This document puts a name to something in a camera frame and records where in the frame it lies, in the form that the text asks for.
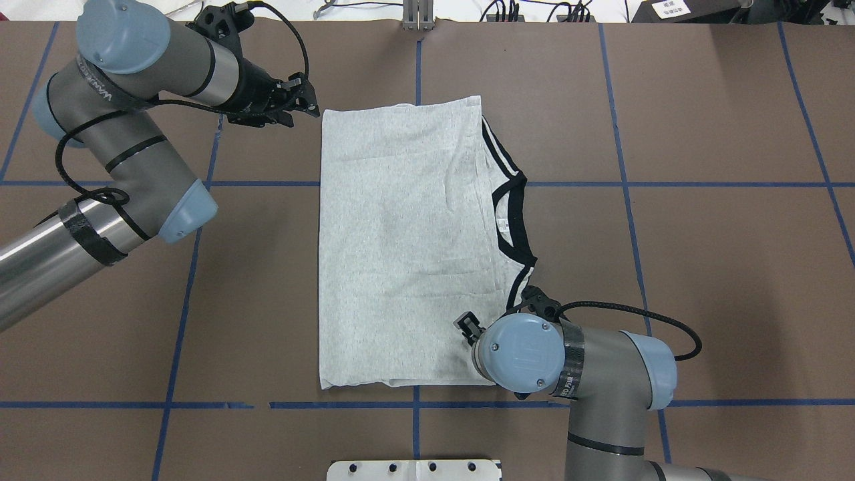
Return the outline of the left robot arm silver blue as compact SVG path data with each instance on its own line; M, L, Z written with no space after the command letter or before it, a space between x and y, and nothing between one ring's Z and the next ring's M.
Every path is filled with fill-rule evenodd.
M77 55L47 80L31 113L56 140L54 165L75 192L2 249L2 330L150 238L177 241L218 205L149 115L182 106L253 128L293 127L320 116L305 41L276 13L301 52L302 70L279 79L248 60L239 35L263 1L208 6L186 24L138 1L88 1L77 18Z

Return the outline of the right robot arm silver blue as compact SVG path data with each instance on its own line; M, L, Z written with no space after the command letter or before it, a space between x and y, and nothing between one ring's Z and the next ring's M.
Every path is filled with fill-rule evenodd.
M631 313L680 329L692 349L674 354L654 336L602 331L573 323L577 308ZM491 325L467 311L454 322L468 344L473 368L486 380L526 399L532 393L569 401L567 480L738 480L714 468L685 468L645 456L647 413L671 404L677 363L701 353L703 342L681 321L645 309L602 301L561 304L540 287Z

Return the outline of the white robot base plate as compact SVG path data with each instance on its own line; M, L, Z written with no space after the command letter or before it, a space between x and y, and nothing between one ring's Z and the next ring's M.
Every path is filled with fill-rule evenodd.
M352 460L334 462L327 480L502 480L499 460Z

